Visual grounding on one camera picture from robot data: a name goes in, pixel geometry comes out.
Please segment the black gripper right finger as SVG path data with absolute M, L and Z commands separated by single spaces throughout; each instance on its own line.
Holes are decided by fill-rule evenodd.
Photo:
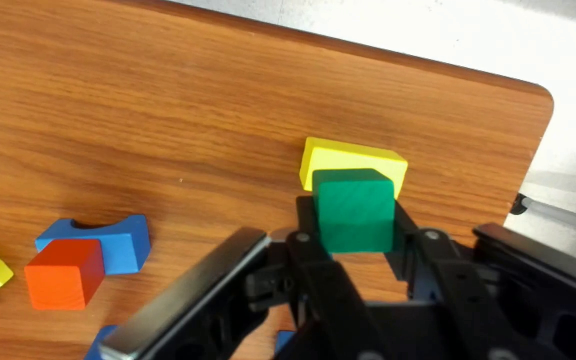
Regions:
M 548 360 L 556 353 L 512 328 L 476 265 L 437 229 L 420 229 L 395 204 L 385 255 L 407 301 L 390 308 L 388 360 Z

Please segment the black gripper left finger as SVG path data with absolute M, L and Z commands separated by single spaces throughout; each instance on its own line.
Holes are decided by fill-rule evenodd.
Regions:
M 388 360 L 392 351 L 363 301 L 319 244 L 314 201 L 297 196 L 295 215 L 297 230 L 286 248 L 297 331 L 283 347 L 283 360 Z

